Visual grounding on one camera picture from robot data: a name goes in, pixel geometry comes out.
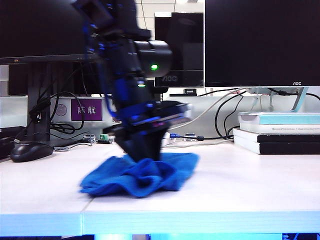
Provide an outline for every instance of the robotic arm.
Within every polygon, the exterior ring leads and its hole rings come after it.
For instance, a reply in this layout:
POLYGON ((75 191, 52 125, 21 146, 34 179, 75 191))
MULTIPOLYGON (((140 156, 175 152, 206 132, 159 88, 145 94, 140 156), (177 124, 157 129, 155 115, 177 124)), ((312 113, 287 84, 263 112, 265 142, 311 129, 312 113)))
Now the robotic arm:
POLYGON ((150 40, 149 30, 137 26, 134 0, 77 0, 73 6, 93 29, 90 50, 100 56, 100 85, 116 108, 115 141, 138 162, 159 160, 162 138, 173 124, 190 120, 190 106, 152 100, 145 78, 164 76, 172 52, 164 41, 150 40))

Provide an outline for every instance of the blue towel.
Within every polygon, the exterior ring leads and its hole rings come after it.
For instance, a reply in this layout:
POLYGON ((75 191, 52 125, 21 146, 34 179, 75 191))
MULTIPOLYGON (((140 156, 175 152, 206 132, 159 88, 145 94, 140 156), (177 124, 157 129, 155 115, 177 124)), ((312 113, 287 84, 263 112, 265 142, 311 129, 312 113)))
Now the blue towel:
POLYGON ((128 155, 113 156, 82 180, 81 192, 92 196, 127 192, 145 197, 157 190, 178 191, 197 162, 194 153, 161 153, 159 161, 146 158, 139 162, 128 155))

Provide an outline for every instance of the book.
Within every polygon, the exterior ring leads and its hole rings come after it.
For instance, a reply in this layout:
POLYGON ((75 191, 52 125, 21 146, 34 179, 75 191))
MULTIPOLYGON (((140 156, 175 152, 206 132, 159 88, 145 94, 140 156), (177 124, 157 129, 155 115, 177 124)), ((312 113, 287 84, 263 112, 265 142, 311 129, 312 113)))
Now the book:
POLYGON ((235 135, 234 143, 261 155, 320 154, 320 142, 255 142, 235 135))
POLYGON ((272 125, 320 125, 319 112, 239 112, 239 123, 272 125))
POLYGON ((270 134, 234 128, 233 135, 256 143, 320 143, 320 134, 270 134))
POLYGON ((251 124, 240 122, 240 129, 260 134, 320 134, 320 124, 251 124))

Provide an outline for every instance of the purple sign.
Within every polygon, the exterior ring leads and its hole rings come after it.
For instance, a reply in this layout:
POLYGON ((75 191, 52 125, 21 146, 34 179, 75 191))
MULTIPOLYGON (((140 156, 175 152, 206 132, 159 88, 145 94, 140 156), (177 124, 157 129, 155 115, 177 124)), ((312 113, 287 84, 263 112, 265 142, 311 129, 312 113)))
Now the purple sign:
MULTIPOLYGON (((102 99, 80 99, 85 121, 102 121, 102 99)), ((71 120, 81 121, 81 109, 76 99, 71 99, 71 120)))

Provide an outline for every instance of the desk surface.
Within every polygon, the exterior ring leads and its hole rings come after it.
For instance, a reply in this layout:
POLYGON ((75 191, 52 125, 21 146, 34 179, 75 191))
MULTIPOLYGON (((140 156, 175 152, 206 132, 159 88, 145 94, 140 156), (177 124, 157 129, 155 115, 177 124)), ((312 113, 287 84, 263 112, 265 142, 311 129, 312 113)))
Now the desk surface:
POLYGON ((319 155, 257 155, 230 143, 163 151, 200 160, 181 191, 146 198, 79 193, 86 174, 123 155, 116 145, 0 163, 0 236, 320 232, 319 155))

